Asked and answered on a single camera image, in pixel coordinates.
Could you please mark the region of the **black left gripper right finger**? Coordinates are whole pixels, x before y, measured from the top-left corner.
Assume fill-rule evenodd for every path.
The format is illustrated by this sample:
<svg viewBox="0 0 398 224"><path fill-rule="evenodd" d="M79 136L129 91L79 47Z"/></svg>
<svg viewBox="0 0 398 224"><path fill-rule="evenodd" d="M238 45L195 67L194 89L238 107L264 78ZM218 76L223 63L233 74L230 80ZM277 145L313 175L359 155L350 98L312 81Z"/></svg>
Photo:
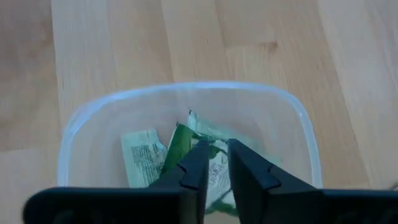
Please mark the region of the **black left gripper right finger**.
<svg viewBox="0 0 398 224"><path fill-rule="evenodd" d="M316 223L317 189L237 139L228 140L228 162L241 223Z"/></svg>

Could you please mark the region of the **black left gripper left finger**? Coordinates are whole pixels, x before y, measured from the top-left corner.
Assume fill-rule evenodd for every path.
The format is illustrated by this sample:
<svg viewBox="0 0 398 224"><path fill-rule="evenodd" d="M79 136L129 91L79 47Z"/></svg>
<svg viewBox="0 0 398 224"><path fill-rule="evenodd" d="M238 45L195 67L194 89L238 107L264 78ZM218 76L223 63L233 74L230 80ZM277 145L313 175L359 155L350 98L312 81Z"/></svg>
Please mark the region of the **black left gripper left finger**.
<svg viewBox="0 0 398 224"><path fill-rule="evenodd" d="M199 141L173 169L150 185L156 196L149 223L204 222L209 153L210 143Z"/></svg>

